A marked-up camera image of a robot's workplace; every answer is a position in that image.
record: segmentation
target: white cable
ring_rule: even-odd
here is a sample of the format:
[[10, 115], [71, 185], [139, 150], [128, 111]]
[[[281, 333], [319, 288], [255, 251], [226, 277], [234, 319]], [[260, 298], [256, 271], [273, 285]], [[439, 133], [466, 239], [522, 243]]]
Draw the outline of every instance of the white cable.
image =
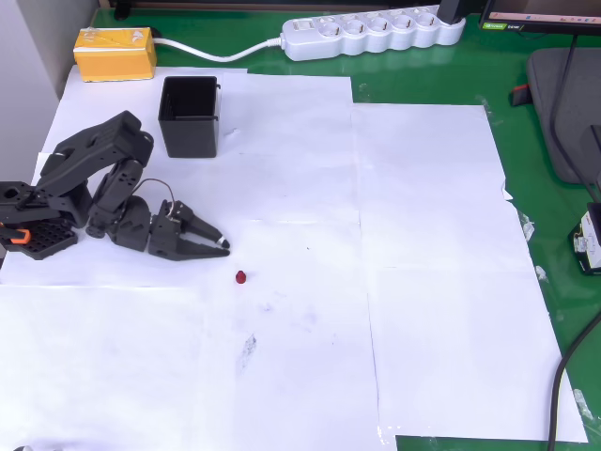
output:
[[265, 42], [256, 44], [250, 49], [247, 49], [244, 52], [240, 52], [239, 54], [232, 54], [231, 56], [215, 56], [213, 54], [206, 54], [204, 52], [201, 52], [200, 50], [196, 50], [175, 40], [163, 38], [154, 38], [153, 40], [155, 44], [170, 45], [171, 47], [175, 47], [176, 49], [183, 50], [184, 52], [188, 52], [189, 54], [195, 54], [196, 56], [200, 56], [201, 58], [205, 58], [210, 61], [215, 61], [216, 63], [229, 63], [230, 61], [236, 61], [237, 59], [241, 59], [247, 54], [251, 54], [252, 52], [256, 52], [257, 50], [265, 49], [267, 47], [282, 46], [282, 39], [280, 38], [267, 39]]

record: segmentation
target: robotic arm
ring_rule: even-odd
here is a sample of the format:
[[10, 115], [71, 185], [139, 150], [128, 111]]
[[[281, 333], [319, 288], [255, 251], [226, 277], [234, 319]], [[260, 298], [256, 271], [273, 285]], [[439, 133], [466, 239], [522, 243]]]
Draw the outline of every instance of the robotic arm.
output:
[[[44, 259], [77, 242], [73, 227], [93, 238], [170, 260], [225, 257], [229, 242], [215, 227], [172, 198], [150, 215], [146, 201], [133, 195], [154, 146], [140, 121], [125, 111], [60, 143], [41, 170], [37, 186], [0, 182], [0, 244]], [[94, 196], [87, 179], [113, 166]], [[183, 240], [193, 233], [216, 242], [210, 247]]]

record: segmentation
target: wire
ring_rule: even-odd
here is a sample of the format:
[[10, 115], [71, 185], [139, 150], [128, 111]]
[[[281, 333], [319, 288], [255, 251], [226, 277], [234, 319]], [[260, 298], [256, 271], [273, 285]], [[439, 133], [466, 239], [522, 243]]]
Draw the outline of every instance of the wire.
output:
[[591, 197], [593, 198], [593, 201], [599, 202], [598, 196], [596, 195], [594, 190], [591, 188], [591, 185], [586, 181], [586, 179], [582, 175], [582, 172], [580, 172], [580, 170], [576, 167], [576, 165], [574, 164], [574, 162], [572, 161], [572, 159], [570, 158], [568, 153], [565, 151], [565, 148], [562, 145], [562, 141], [560, 140], [560, 137], [557, 134], [557, 115], [559, 113], [560, 106], [562, 104], [563, 92], [565, 91], [565, 87], [567, 85], [567, 79], [568, 79], [568, 76], [570, 73], [570, 68], [572, 67], [572, 59], [574, 58], [574, 51], [576, 49], [577, 43], [578, 43], [578, 35], [574, 35], [574, 37], [572, 38], [572, 45], [570, 46], [570, 51], [567, 55], [567, 60], [565, 62], [565, 68], [563, 69], [562, 79], [560, 80], [559, 84], [557, 85], [555, 101], [553, 102], [553, 108], [551, 110], [551, 121], [550, 121], [551, 138], [553, 138], [553, 141], [555, 142], [557, 149], [559, 150], [559, 152], [562, 154], [563, 158], [565, 159], [565, 162], [568, 164], [568, 166], [570, 166], [570, 169], [572, 169], [574, 171], [574, 173], [578, 177], [578, 180], [580, 180], [580, 183], [582, 183], [584, 185], [584, 187], [586, 188], [586, 191], [588, 191], [589, 194], [591, 195]]
[[171, 47], [175, 47], [176, 49], [183, 50], [184, 52], [188, 52], [189, 54], [194, 54], [196, 56], [200, 56], [201, 58], [208, 59], [209, 61], [215, 61], [216, 63], [229, 63], [230, 61], [236, 61], [237, 59], [243, 58], [247, 54], [251, 54], [257, 50], [265, 49], [267, 47], [282, 47], [281, 38], [267, 39], [265, 42], [256, 44], [250, 49], [246, 49], [244, 52], [240, 52], [239, 54], [232, 54], [231, 56], [215, 56], [213, 54], [206, 54], [200, 50], [196, 50], [193, 47], [189, 47], [175, 40], [163, 38], [155, 38], [153, 40], [155, 44], [169, 45]]
[[580, 346], [580, 343], [584, 341], [587, 335], [601, 322], [601, 312], [597, 313], [596, 317], [589, 323], [588, 326], [580, 333], [578, 338], [574, 340], [574, 342], [570, 345], [567, 352], [563, 355], [563, 358], [560, 361], [560, 364], [557, 366], [557, 371], [555, 372], [555, 379], [553, 380], [553, 390], [551, 392], [551, 419], [548, 427], [548, 444], [547, 451], [555, 450], [555, 442], [557, 439], [557, 408], [559, 405], [559, 397], [560, 397], [560, 384], [562, 382], [563, 371], [565, 370], [565, 366], [567, 362], [574, 354], [574, 351]]
[[140, 189], [140, 187], [144, 184], [145, 181], [158, 181], [159, 183], [162, 183], [163, 185], [165, 185], [167, 187], [167, 189], [169, 190], [169, 194], [171, 195], [171, 209], [169, 210], [169, 214], [167, 214], [167, 217], [171, 218], [171, 213], [173, 213], [173, 209], [176, 207], [176, 197], [173, 195], [173, 190], [171, 189], [169, 184], [167, 184], [166, 182], [159, 180], [159, 179], [144, 179], [140, 183], [138, 183], [138, 186], [136, 186], [133, 189], [133, 191], [131, 192], [131, 195], [133, 195], [136, 191], [138, 191]]

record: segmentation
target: black container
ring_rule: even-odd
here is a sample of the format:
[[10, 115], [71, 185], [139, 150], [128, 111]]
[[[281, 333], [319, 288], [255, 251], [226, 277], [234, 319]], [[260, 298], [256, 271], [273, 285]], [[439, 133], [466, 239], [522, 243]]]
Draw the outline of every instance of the black container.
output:
[[171, 158], [217, 155], [217, 78], [166, 77], [159, 124]]

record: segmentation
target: orange part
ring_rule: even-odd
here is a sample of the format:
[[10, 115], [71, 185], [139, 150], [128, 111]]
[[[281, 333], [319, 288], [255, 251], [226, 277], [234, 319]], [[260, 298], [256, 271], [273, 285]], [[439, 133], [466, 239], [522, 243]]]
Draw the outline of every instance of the orange part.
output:
[[25, 234], [24, 238], [13, 238], [10, 240], [13, 244], [28, 244], [31, 241], [31, 232], [25, 228], [18, 228], [17, 231]]

